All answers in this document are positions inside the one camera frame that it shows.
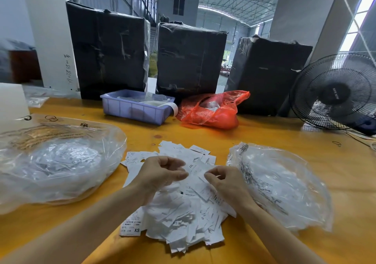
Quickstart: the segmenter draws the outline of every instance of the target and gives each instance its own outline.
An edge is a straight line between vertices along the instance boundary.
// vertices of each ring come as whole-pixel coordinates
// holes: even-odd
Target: electric fan
[[[368,56],[340,53],[305,67],[289,94],[294,113],[322,129],[376,134],[376,67]]]

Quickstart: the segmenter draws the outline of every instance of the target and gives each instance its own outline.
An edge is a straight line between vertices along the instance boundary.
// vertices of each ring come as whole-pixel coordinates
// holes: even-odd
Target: hand
[[[130,185],[142,188],[143,192],[146,193],[143,205],[146,205],[161,187],[188,177],[188,172],[182,168],[184,165],[185,162],[177,158],[168,156],[149,157]]]
[[[257,206],[248,192],[243,174],[237,167],[217,166],[206,172],[204,176],[238,213],[247,205]]]

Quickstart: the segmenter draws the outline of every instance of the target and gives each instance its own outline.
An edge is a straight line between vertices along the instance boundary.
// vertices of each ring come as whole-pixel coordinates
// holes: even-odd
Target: red plastic bag
[[[176,118],[185,123],[231,129],[239,124],[237,105],[248,99],[248,91],[202,94],[182,100]]]

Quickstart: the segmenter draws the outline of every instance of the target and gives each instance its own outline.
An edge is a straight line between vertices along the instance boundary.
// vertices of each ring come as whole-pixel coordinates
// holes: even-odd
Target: yellow table
[[[225,164],[229,148],[241,141],[296,153],[327,184],[335,213],[332,233],[309,228],[301,231],[299,238],[328,263],[376,263],[376,154],[342,133],[303,131],[302,122],[297,119],[254,116],[239,117],[239,127],[229,131],[183,126],[172,117],[162,126],[154,126],[105,116],[101,102],[77,99],[49,99],[42,108],[34,108],[32,112],[112,123],[127,135],[129,151],[157,150],[161,140],[188,147],[195,144],[211,150],[217,156],[216,164]],[[24,205],[0,215],[0,257],[120,189],[126,176],[126,168],[120,165],[85,200],[62,206]],[[228,217],[222,228],[224,244],[211,249],[197,244],[184,256],[171,256],[167,245],[144,234],[120,238],[117,229],[84,263],[275,263],[241,217]]]

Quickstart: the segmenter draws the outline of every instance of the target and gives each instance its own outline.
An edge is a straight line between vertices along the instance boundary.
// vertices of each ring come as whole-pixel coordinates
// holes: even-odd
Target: tape
[[[174,110],[174,116],[177,115],[177,112],[178,112],[178,108],[177,108],[177,105],[173,102],[168,102],[168,103],[165,103],[163,105],[160,105],[158,107],[162,107],[162,106],[170,106],[173,110]]]

